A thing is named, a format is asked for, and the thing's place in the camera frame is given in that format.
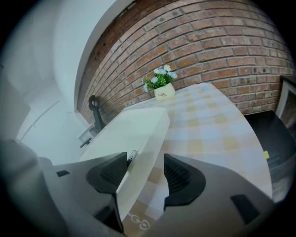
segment flower bouquet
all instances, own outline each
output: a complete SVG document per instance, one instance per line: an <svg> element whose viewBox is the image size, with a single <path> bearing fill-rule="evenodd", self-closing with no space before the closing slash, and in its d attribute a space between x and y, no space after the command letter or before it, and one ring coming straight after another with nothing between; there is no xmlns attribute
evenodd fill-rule
<svg viewBox="0 0 296 237"><path fill-rule="evenodd" d="M149 79L147 76L143 78L144 90L154 90L156 100L164 100L175 95L176 91L171 82L178 76L175 72L171 72L169 65L162 68L154 69L155 77Z"/></svg>

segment flower pot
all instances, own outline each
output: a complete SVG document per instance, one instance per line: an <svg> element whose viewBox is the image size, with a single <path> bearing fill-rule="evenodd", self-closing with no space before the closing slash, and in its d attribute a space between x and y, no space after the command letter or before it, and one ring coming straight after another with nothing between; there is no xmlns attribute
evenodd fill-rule
<svg viewBox="0 0 296 237"><path fill-rule="evenodd" d="M171 83L154 90L156 100L165 100L167 98L173 97L176 94L175 88Z"/></svg>

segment yellow sticky note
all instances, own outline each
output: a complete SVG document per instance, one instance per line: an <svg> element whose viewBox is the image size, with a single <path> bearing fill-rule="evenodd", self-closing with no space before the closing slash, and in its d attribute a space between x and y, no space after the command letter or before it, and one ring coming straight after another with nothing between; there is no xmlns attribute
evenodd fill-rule
<svg viewBox="0 0 296 237"><path fill-rule="evenodd" d="M266 159L268 159L268 158L269 158L268 151L265 151L265 152L264 152L264 155L265 155L265 158L266 158Z"/></svg>

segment brick wall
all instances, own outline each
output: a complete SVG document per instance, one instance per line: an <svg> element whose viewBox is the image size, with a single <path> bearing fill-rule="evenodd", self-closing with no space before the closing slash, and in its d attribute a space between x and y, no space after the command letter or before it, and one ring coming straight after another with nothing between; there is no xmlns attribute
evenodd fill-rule
<svg viewBox="0 0 296 237"><path fill-rule="evenodd" d="M152 98L142 77L169 64L175 89L210 82L243 114L274 109L279 75L294 75L291 54L273 22L247 0L139 0L108 27L87 63L78 109L94 121L95 94L109 122Z"/></svg>

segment checkered tablecloth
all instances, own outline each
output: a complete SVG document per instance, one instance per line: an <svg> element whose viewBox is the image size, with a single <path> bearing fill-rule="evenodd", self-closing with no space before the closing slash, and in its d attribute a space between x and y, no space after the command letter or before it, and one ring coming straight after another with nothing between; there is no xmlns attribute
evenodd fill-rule
<svg viewBox="0 0 296 237"><path fill-rule="evenodd" d="M169 195L163 174L164 153L186 156L232 169L271 197L271 178L261 145L235 105L208 83L183 88L158 102L155 98L125 109L164 107L170 126L154 168L123 220L127 236L140 236L162 215Z"/></svg>

